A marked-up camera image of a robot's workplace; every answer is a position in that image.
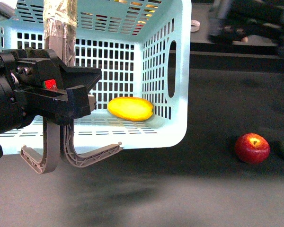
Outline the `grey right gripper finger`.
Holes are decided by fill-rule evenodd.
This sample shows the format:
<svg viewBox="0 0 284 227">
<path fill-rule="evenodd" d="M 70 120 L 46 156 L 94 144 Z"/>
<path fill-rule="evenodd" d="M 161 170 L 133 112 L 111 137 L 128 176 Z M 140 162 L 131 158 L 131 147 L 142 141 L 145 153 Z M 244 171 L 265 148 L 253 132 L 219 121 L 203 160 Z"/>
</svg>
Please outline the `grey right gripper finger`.
<svg viewBox="0 0 284 227">
<path fill-rule="evenodd" d="M 122 150 L 122 143 L 110 144 L 87 153 L 78 154 L 74 146 L 74 120 L 60 127 L 60 157 L 73 167 L 86 168 Z"/>
</svg>

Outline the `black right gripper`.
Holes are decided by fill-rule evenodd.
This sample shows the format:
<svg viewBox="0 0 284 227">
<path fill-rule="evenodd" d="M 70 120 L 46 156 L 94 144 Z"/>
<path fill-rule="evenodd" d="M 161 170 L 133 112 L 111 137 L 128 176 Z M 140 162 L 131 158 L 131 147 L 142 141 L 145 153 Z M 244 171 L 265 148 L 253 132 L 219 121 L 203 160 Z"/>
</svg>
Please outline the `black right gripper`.
<svg viewBox="0 0 284 227">
<path fill-rule="evenodd" d="M 59 125 L 90 115 L 88 93 L 102 76 L 101 69 L 74 66 L 77 13 L 76 0 L 45 0 L 46 49 L 0 52 L 20 108 L 29 115 L 44 117 L 43 154 L 31 147 L 20 150 L 21 158 L 38 174 L 56 169 L 60 158 Z"/>
</svg>

